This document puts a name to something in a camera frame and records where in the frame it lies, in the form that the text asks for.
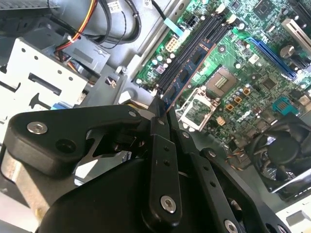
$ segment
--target wire bundle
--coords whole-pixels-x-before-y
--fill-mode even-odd
[[[60,50],[63,50],[65,48],[67,48],[68,46],[70,46],[74,41],[76,41],[77,39],[79,39],[79,36],[80,34],[84,31],[84,29],[86,28],[89,20],[91,19],[93,13],[94,13],[94,10],[96,8],[96,5],[97,5],[97,0],[91,0],[91,5],[88,9],[88,12],[87,12],[87,15],[83,21],[83,23],[81,24],[80,28],[78,29],[78,31],[76,32],[76,34],[73,36],[73,38],[66,42],[65,44],[63,45],[60,45],[58,47],[56,47],[56,51],[60,51]]]

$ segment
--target expansion slot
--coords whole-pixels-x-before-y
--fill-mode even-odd
[[[252,37],[249,37],[246,40],[256,45],[256,47],[264,55],[266,55],[266,57],[268,57],[290,80],[294,80],[297,77],[297,74],[292,71],[281,59],[279,59],[278,56],[276,56],[261,40],[257,41]]]
[[[196,33],[192,36],[192,39],[184,47],[181,54],[174,60],[168,69],[163,73],[156,87],[160,92],[165,92],[166,87],[171,84],[172,80],[178,74],[183,63],[185,63],[190,57],[190,53],[193,52],[198,43],[206,38],[211,32],[215,31],[218,27],[224,23],[225,17],[223,15],[212,15],[208,17],[198,28]]]
[[[288,1],[293,8],[293,10],[296,12],[297,15],[302,19],[304,23],[307,24],[307,26],[311,25],[311,15],[306,9],[306,7],[303,5],[303,3],[300,0],[289,0]]]
[[[292,35],[300,46],[311,56],[311,39],[304,33],[298,24],[290,18],[282,22],[282,26]]]

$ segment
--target motherboard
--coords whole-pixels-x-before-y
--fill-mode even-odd
[[[310,110],[311,2],[192,0],[134,82],[232,151]]]

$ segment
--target silver screw head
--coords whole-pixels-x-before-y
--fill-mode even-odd
[[[165,125],[165,123],[164,123],[162,120],[158,119],[157,121],[158,121],[161,125]]]
[[[280,232],[287,233],[286,230],[282,226],[278,225],[277,227],[280,230]]]
[[[238,233],[237,227],[230,220],[225,220],[225,228],[229,233]]]
[[[161,197],[160,202],[161,202],[162,208],[164,210],[166,210],[167,212],[169,212],[171,214],[175,213],[176,203],[171,197],[163,196],[163,197]]]
[[[27,129],[34,134],[44,134],[48,131],[48,127],[44,123],[38,121],[29,123]]]
[[[128,114],[131,115],[132,117],[136,117],[137,116],[136,113],[134,113],[132,111],[129,111]]]
[[[210,155],[210,156],[212,156],[212,157],[216,157],[216,154],[215,154],[214,152],[209,151],[208,153],[209,153],[209,155]]]
[[[183,136],[184,136],[185,138],[189,138],[189,134],[186,133],[186,132],[183,132]]]

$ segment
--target yellow wire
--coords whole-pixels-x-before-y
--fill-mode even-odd
[[[80,26],[80,28],[79,28],[79,30],[78,30],[78,33],[73,37],[72,40],[76,40],[76,39],[79,37],[81,30],[82,30],[82,29],[85,27],[85,25],[87,24],[87,21],[89,20],[89,16],[90,16],[91,13],[92,13],[92,8],[93,8],[93,5],[94,5],[94,4],[95,4],[95,0],[92,0],[91,5],[89,6],[89,9],[88,9],[87,15],[86,15],[86,17],[85,17],[83,23],[81,24],[81,26]]]

